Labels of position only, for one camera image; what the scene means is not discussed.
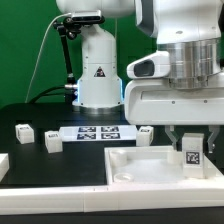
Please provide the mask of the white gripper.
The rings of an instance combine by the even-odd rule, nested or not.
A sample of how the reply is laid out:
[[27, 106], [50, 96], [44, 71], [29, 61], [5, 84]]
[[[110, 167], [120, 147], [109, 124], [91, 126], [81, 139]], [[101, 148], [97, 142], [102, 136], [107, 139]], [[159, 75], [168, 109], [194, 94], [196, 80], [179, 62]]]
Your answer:
[[125, 89], [125, 118], [134, 125], [166, 125], [165, 133], [177, 149], [173, 125], [209, 125], [208, 152], [224, 125], [224, 87], [171, 89], [165, 79], [137, 79]]

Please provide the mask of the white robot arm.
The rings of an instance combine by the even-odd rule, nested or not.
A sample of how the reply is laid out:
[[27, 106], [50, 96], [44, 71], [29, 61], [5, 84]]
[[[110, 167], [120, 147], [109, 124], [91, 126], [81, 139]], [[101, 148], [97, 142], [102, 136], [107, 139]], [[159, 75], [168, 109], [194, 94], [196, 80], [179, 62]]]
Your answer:
[[[224, 71], [218, 24], [224, 0], [56, 0], [67, 35], [82, 35], [83, 74], [75, 105], [91, 111], [123, 107], [135, 125], [205, 125], [214, 140], [224, 125]], [[116, 40], [103, 18], [134, 14], [157, 40], [155, 53], [117, 75]]]

